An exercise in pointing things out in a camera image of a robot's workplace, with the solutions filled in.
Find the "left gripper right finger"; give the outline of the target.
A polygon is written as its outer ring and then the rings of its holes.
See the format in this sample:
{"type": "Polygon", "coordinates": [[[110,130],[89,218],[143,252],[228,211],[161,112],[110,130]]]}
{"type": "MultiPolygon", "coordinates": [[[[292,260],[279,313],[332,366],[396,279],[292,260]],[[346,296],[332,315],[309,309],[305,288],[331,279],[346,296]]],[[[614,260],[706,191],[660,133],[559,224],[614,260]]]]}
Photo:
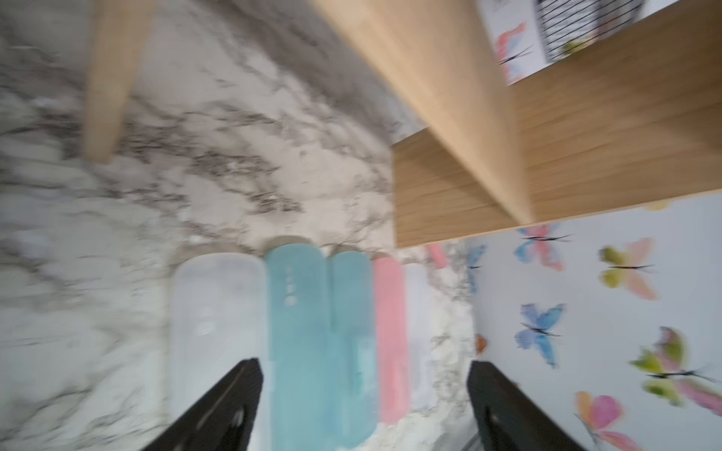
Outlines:
{"type": "Polygon", "coordinates": [[[584,450],[495,365],[474,361],[466,386],[483,449],[584,450]]]}

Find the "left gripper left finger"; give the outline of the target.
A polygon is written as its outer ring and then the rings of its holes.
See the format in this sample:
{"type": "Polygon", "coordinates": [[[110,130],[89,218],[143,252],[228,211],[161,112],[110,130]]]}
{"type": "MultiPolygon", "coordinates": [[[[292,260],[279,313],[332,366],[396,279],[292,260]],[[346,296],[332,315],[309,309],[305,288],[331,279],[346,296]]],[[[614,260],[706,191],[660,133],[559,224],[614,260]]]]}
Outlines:
{"type": "Polygon", "coordinates": [[[144,451],[248,450],[262,386],[259,360],[242,360],[144,451]]]}

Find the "clear pencil case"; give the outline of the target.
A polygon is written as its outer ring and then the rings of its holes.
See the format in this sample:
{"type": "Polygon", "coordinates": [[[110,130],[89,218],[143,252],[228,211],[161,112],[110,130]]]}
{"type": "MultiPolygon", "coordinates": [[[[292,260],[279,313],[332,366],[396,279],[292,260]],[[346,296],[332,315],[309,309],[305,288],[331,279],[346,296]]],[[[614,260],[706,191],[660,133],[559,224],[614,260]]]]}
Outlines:
{"type": "Polygon", "coordinates": [[[240,361],[256,358],[264,377],[248,448],[272,448],[267,298],[267,270],[258,257],[214,253],[177,268],[170,284],[170,420],[177,420],[240,361]]]}
{"type": "Polygon", "coordinates": [[[426,269],[404,265],[407,335],[409,343],[411,409],[421,411],[435,404],[432,369],[432,289],[426,269]]]}

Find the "teal pencil case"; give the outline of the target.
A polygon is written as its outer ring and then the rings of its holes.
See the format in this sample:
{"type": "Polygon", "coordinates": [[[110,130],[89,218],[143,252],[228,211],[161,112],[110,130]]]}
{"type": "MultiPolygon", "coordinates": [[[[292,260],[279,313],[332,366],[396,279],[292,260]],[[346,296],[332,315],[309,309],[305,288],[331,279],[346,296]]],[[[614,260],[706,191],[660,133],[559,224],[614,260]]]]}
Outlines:
{"type": "Polygon", "coordinates": [[[372,263],[358,251],[329,260],[331,304],[338,357],[338,439],[354,449],[379,422],[378,357],[372,263]]]}
{"type": "Polygon", "coordinates": [[[274,450],[331,450],[330,302],[323,253],[286,244],[265,258],[269,275],[274,450]]]}

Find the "pink pencil case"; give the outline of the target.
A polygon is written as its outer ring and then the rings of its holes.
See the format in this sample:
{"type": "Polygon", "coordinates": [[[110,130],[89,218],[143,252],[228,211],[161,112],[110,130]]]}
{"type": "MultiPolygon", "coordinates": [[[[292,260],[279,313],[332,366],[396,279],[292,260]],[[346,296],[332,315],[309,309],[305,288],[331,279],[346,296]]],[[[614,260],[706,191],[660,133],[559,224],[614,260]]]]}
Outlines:
{"type": "Polygon", "coordinates": [[[380,418],[397,424],[411,408],[406,290],[402,265],[393,257],[372,261],[380,418]]]}

